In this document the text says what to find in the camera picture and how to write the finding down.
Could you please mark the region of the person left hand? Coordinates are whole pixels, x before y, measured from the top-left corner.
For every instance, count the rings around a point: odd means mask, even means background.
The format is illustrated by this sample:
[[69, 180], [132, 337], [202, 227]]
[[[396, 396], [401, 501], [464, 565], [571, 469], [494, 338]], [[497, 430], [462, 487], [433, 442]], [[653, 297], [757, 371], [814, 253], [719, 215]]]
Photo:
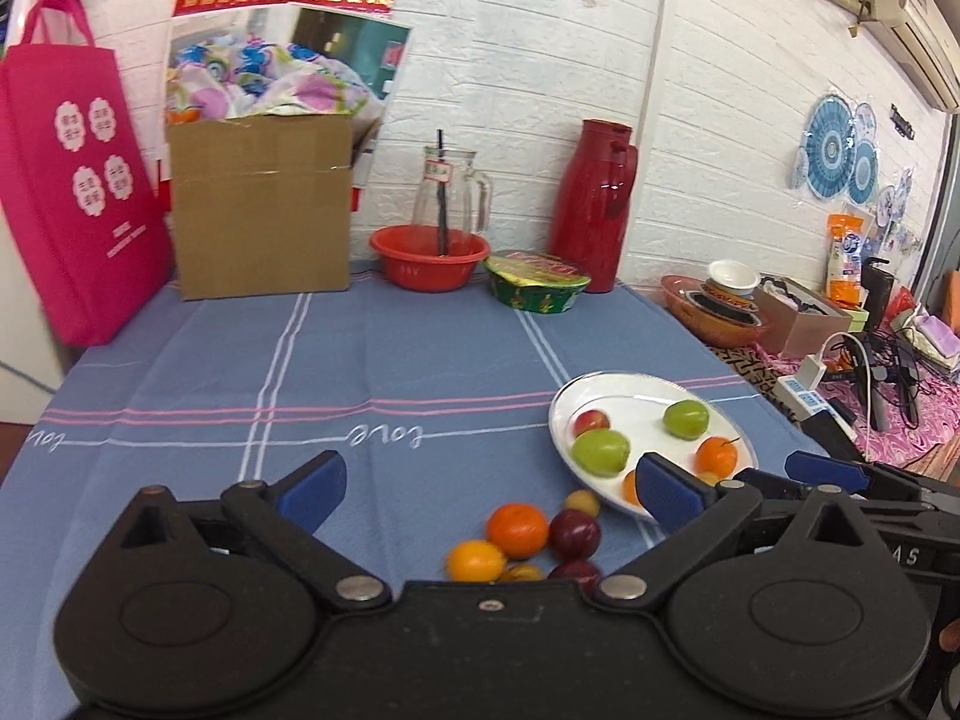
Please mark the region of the person left hand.
[[940, 631], [939, 647], [950, 653], [960, 650], [960, 619], [955, 619]]

